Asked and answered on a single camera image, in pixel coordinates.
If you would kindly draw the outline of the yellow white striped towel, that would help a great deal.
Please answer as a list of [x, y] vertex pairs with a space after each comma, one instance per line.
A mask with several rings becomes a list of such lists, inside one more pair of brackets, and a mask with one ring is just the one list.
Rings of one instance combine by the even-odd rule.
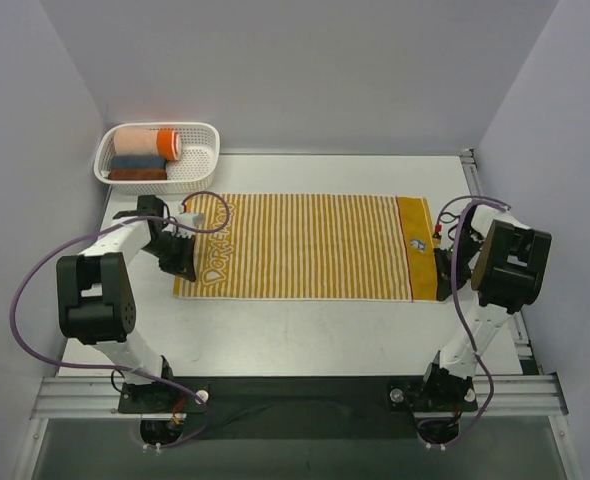
[[348, 194], [201, 195], [194, 282], [180, 299], [434, 302], [432, 218], [423, 198]]

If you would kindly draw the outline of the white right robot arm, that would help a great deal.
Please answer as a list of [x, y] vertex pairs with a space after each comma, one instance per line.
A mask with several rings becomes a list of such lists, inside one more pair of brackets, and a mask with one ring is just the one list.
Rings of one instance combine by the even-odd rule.
[[451, 247], [434, 251], [439, 301], [452, 300], [461, 327], [441, 348], [418, 385], [429, 411], [476, 409], [473, 378], [497, 332], [538, 298], [551, 233], [518, 221], [496, 199], [469, 196]]

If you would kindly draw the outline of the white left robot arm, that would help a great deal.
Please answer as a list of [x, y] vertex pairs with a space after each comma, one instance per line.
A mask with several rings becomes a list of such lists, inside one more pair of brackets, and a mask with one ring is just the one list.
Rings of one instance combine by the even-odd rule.
[[136, 328], [137, 306], [128, 265], [139, 252], [158, 268], [193, 282], [195, 236], [200, 214], [183, 216], [188, 228], [175, 226], [166, 203], [141, 195], [135, 209], [118, 212], [111, 231], [77, 255], [56, 263], [59, 326], [68, 339], [90, 346], [110, 362], [112, 386], [123, 400], [123, 413], [177, 413], [187, 394], [174, 384], [168, 360], [152, 349]]

